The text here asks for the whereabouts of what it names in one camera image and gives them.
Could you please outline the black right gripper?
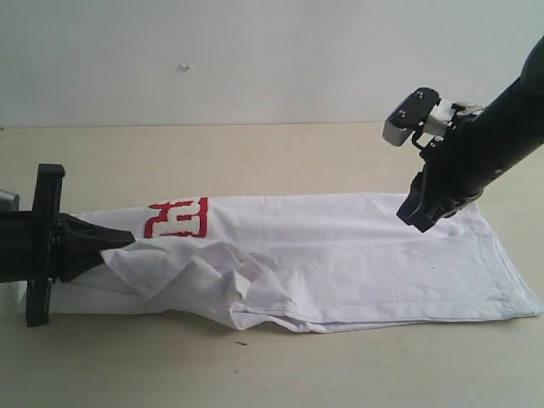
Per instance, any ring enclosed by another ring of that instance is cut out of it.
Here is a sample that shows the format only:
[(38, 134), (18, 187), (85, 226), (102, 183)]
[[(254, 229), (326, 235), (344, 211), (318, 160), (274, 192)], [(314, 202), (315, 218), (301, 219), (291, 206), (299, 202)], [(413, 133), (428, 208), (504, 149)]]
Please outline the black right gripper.
[(451, 218), (480, 198), (506, 171), (506, 122), (503, 115), (455, 116), (443, 140), (422, 150), (423, 170), (396, 216), (420, 232)]

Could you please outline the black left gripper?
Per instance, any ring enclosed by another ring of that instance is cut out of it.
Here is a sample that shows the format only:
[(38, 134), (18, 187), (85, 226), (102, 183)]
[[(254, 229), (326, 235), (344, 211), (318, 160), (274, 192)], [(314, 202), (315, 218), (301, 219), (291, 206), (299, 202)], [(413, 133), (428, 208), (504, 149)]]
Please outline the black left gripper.
[[(66, 213), (60, 214), (64, 176), (65, 169), (61, 164), (38, 165), (32, 203), (33, 271), (27, 280), (25, 298), (25, 322), (29, 327), (48, 324), (51, 286), (55, 278), (62, 283), (73, 281), (104, 263), (100, 252), (135, 242), (130, 231), (110, 229)], [(61, 235), (65, 255), (56, 272)]]

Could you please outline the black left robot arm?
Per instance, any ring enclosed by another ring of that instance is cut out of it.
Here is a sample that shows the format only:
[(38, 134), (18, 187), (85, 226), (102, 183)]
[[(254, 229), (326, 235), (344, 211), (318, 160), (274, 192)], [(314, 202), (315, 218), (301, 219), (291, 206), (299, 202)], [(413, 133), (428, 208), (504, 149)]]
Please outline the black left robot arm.
[(1, 192), (1, 282), (26, 283), (25, 321), (29, 327), (49, 320), (51, 287), (70, 282), (101, 265), (101, 253), (135, 242), (126, 230), (109, 229), (60, 211), (65, 169), (41, 163), (30, 211), (20, 196)]

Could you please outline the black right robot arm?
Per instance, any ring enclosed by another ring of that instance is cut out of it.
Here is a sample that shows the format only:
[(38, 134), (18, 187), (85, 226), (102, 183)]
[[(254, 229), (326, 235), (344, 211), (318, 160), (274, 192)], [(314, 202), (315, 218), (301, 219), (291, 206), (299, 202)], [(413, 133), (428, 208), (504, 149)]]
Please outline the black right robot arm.
[(543, 43), (489, 105), (450, 102), (418, 88), (388, 116), (382, 136), (395, 147), (411, 141), (424, 161), (396, 215), (425, 232), (543, 145)]

